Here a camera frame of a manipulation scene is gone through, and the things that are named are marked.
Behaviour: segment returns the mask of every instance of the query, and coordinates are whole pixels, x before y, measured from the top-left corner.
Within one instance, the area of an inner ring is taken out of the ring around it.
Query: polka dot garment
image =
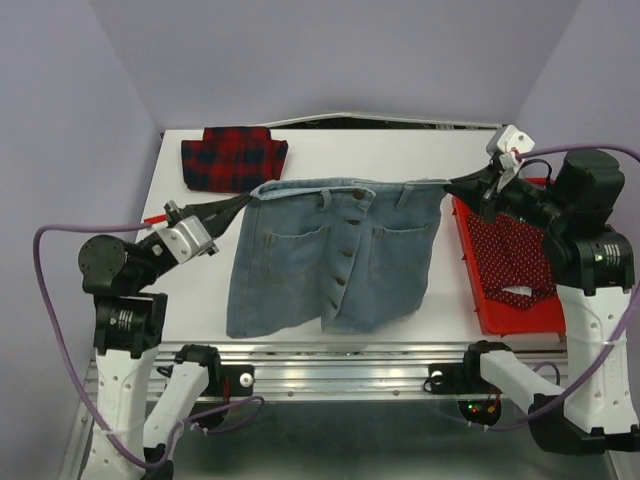
[[[526,310],[556,294],[541,230],[506,215],[486,224],[470,214],[467,226],[485,297]],[[514,286],[529,287],[532,295],[503,290]]]

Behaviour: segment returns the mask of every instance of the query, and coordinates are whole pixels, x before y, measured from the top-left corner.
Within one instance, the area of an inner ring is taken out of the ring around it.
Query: screw
[[[247,388],[253,385],[253,377],[250,373],[243,373],[240,375],[240,385]]]

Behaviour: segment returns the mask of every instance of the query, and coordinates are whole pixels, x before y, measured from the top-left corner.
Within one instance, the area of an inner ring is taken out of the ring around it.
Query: gray floor
[[[502,421],[513,420],[512,412],[505,406]],[[546,454],[528,429],[485,433],[443,413],[455,415],[455,402],[267,405],[252,425],[235,433],[185,434],[175,479],[615,478],[608,456]]]

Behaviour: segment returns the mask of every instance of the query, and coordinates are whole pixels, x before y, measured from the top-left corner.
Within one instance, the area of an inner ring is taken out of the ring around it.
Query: gray wall
[[[84,0],[12,0],[0,14],[0,477],[57,479],[78,397],[36,287],[47,222],[139,219],[158,135]],[[46,277],[77,368],[94,319],[84,238],[45,238]]]
[[[506,122],[579,0],[90,0],[161,127],[356,110]]]
[[[640,151],[640,3],[583,0],[527,98],[518,125],[538,146],[601,140]],[[640,274],[640,165],[618,155],[627,185],[612,224],[633,243]],[[640,323],[628,331],[630,377],[640,409]],[[640,454],[632,456],[640,472]]]

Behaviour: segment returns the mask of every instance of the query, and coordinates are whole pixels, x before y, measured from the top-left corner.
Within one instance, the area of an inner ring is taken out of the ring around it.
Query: patch pocket
[[[371,237],[369,271],[383,274],[398,270],[425,271],[431,263],[436,226],[410,230],[375,227]]]
[[[308,275],[322,260],[329,230],[325,226],[303,235],[268,233],[265,275],[276,283],[287,283]]]

